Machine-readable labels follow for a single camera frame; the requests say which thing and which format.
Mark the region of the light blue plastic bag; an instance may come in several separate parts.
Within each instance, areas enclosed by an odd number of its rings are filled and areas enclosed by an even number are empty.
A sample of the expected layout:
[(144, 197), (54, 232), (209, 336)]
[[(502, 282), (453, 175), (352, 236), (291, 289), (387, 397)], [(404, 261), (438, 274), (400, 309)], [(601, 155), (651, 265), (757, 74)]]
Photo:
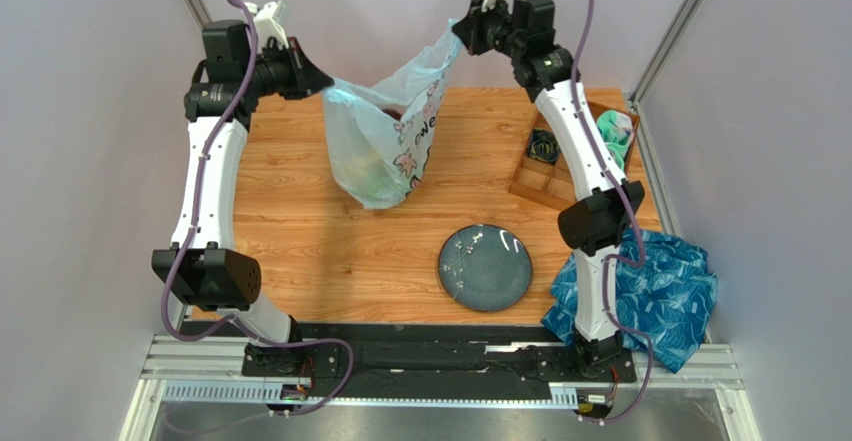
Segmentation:
[(338, 186), (368, 210), (393, 208), (421, 184), (452, 67), (456, 20), (434, 44), (371, 87), (336, 78), (322, 92), (325, 139)]

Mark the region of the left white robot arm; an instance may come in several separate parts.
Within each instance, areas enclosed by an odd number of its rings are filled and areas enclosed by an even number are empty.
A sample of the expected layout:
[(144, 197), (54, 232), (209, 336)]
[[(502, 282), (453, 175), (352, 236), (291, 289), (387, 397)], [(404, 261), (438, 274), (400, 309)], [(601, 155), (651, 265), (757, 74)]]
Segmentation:
[(237, 174), (261, 98), (302, 100), (333, 80), (279, 21), (211, 22), (202, 41), (205, 57), (184, 97), (190, 154), (180, 216), (169, 247), (151, 257), (164, 283), (161, 321), (185, 342), (231, 324), (256, 349), (281, 350), (295, 363), (309, 342), (294, 318), (263, 294), (259, 262), (236, 248)]

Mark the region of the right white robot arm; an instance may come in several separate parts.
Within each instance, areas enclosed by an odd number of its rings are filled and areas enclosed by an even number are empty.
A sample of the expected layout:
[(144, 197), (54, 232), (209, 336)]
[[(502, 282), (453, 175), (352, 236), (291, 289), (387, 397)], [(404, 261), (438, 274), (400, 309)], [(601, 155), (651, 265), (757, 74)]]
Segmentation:
[(471, 0), (453, 33), (471, 55), (507, 56), (519, 86), (544, 117), (565, 158), (576, 201), (558, 228), (576, 266), (575, 368), (610, 370), (623, 349), (615, 313), (616, 257), (645, 191), (612, 159), (585, 98), (572, 53), (555, 41), (553, 0)]

